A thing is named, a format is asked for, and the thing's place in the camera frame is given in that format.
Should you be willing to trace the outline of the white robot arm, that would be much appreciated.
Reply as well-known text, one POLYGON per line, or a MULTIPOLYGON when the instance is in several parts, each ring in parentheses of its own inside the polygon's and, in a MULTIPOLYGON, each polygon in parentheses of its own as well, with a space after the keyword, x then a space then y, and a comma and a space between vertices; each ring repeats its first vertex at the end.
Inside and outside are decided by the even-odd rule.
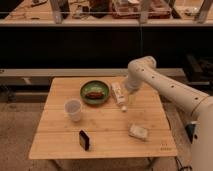
POLYGON ((191 146, 192 171, 213 171, 213 96, 155 70, 156 60, 146 56, 128 64, 125 88, 137 91, 143 82, 197 119, 191 146))

